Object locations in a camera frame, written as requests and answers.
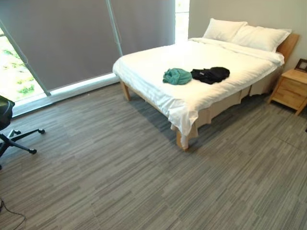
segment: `wooden headboard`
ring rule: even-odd
[[[278,46],[277,52],[283,54],[285,63],[289,59],[295,45],[297,44],[298,39],[298,34],[290,34],[287,39]]]

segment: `gray striped carpet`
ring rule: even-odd
[[[307,112],[253,96],[199,129],[189,152],[167,119],[118,84],[14,120],[46,129],[0,158],[0,196],[26,230],[306,230]],[[0,229],[20,217],[0,213]]]

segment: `teal cloth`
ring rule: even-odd
[[[185,85],[190,80],[192,80],[192,74],[183,69],[168,69],[163,76],[163,82],[172,85]]]

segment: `white duvet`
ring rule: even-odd
[[[125,55],[116,61],[113,72],[154,103],[183,136],[188,136],[199,110],[254,84],[283,64],[283,56],[278,53],[192,38],[186,43]],[[186,85],[162,82],[164,72],[171,68],[192,71],[211,67],[229,69],[229,78],[213,85],[198,80]]]

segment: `white pillow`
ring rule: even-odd
[[[247,24],[247,22],[221,21],[211,18],[209,26],[203,37],[230,42],[238,30]]]
[[[246,25],[239,29],[231,42],[240,46],[276,52],[277,47],[290,33],[291,30],[277,30],[261,26],[254,27]]]

